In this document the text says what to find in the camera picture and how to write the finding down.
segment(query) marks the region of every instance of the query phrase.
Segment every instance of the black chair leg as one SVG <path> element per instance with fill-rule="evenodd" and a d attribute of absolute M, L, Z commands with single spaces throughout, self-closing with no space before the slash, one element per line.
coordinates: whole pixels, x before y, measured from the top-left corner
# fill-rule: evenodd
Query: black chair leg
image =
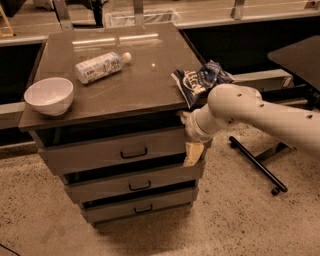
<path fill-rule="evenodd" d="M 275 155 L 276 153 L 282 151 L 286 148 L 286 146 L 282 143 L 273 147 L 270 150 L 260 154 L 258 157 L 254 157 L 239 141 L 237 141 L 234 137 L 230 136 L 229 140 L 231 141 L 231 147 L 238 148 L 241 153 L 243 153 L 258 169 L 265 175 L 269 180 L 272 181 L 273 184 L 276 185 L 274 189 L 272 189 L 272 195 L 278 195 L 280 191 L 287 192 L 288 188 L 283 185 L 283 183 L 274 176 L 260 161 L 267 159 L 270 156 Z"/>

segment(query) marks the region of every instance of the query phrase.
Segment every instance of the drawer handle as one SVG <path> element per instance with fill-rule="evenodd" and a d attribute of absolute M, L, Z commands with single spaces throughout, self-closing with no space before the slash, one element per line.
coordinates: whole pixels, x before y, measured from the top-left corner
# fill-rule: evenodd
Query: drawer handle
<path fill-rule="evenodd" d="M 145 156 L 148 154 L 148 149 L 145 147 L 144 152 L 138 153 L 138 154 L 133 154 L 133 155 L 126 155 L 122 151 L 120 152 L 120 155 L 123 159 L 129 159 L 129 158 L 134 158 L 134 157 L 139 157 L 139 156 Z"/>
<path fill-rule="evenodd" d="M 150 180 L 148 181 L 148 184 L 147 184 L 146 186 L 140 187 L 140 188 L 133 188 L 133 187 L 131 186 L 131 184 L 129 184 L 129 189 L 130 189 L 131 191 L 138 191 L 138 190 L 146 189 L 146 188 L 150 188 L 150 187 L 151 187 L 151 181 L 150 181 Z"/>
<path fill-rule="evenodd" d="M 153 210 L 152 204 L 150 204 L 150 207 L 147 208 L 147 209 L 137 210 L 137 208 L 134 207 L 134 212 L 137 213 L 137 214 L 138 214 L 138 213 L 143 213 L 143 212 L 150 212 L 150 211 L 152 211 L 152 210 Z"/>

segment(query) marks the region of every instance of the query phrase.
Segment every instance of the white bowl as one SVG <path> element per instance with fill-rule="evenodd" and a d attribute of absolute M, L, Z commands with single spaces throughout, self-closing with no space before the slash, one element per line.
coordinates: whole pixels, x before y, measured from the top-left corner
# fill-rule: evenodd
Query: white bowl
<path fill-rule="evenodd" d="M 73 84 L 61 77 L 47 78 L 31 85 L 24 93 L 24 99 L 42 114 L 62 115 L 73 101 Z"/>

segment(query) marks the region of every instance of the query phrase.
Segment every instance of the plastic bottle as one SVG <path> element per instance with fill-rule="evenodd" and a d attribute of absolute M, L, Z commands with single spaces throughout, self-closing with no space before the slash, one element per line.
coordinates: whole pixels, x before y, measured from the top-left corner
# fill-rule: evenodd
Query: plastic bottle
<path fill-rule="evenodd" d="M 126 52 L 121 56 L 115 52 L 106 53 L 76 64 L 76 75 L 83 84 L 120 71 L 125 63 L 131 61 L 131 54 Z"/>

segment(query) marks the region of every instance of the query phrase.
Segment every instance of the bottle label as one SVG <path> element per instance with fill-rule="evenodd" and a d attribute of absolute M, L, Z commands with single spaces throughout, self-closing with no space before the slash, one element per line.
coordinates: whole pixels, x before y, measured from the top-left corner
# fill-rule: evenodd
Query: bottle label
<path fill-rule="evenodd" d="M 92 82 L 103 76 L 120 71 L 121 61 L 119 56 L 112 52 L 81 62 L 76 66 L 88 82 Z"/>

